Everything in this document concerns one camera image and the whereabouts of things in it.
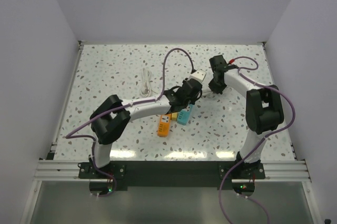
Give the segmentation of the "blue power strip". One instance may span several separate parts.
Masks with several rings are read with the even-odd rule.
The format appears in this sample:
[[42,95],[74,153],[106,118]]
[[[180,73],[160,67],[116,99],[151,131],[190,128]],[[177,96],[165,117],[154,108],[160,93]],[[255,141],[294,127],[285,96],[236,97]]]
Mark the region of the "blue power strip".
[[194,104],[189,104],[186,108],[182,109],[177,115],[177,123],[185,126],[189,122],[193,108]]

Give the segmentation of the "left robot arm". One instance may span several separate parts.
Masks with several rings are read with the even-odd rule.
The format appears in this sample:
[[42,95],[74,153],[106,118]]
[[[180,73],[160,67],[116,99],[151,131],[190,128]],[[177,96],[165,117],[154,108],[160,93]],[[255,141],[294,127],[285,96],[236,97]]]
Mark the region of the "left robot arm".
[[90,116],[91,130],[97,136],[93,148],[94,162],[90,171],[97,178],[109,172],[112,143],[117,141],[128,123],[148,116],[167,115],[185,109],[199,98],[202,80],[190,77],[182,86],[165,90],[159,98],[142,98],[135,101],[122,100],[112,95]]

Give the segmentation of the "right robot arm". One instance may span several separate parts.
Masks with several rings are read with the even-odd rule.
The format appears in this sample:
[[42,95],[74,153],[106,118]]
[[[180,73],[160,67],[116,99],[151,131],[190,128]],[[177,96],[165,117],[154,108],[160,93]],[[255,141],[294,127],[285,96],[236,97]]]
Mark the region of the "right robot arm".
[[238,177],[247,178],[253,166],[261,161],[266,136],[284,122],[279,90],[275,85],[265,86],[243,76],[239,66],[226,62],[222,55],[212,57],[209,62],[213,73],[210,90],[221,94],[231,87],[245,98],[245,120],[249,130],[237,153],[234,171]]

